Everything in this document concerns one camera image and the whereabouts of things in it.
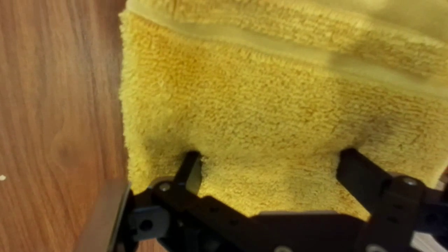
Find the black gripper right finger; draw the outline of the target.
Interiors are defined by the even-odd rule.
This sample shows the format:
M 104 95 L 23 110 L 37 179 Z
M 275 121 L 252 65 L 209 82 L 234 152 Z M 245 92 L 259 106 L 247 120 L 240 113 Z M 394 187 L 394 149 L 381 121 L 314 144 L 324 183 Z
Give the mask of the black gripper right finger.
M 356 148 L 340 152 L 336 177 L 371 214 L 371 222 L 426 222 L 427 186 L 422 180 L 391 174 Z

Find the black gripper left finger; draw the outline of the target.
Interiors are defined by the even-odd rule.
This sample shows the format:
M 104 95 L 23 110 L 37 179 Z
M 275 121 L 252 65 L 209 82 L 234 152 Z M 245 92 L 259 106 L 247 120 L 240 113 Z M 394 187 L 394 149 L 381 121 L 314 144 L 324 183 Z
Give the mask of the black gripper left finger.
M 174 177 L 160 177 L 143 193 L 132 194 L 126 205 L 126 223 L 130 229 L 185 229 L 199 228 L 198 214 L 202 198 L 199 152 L 188 152 Z

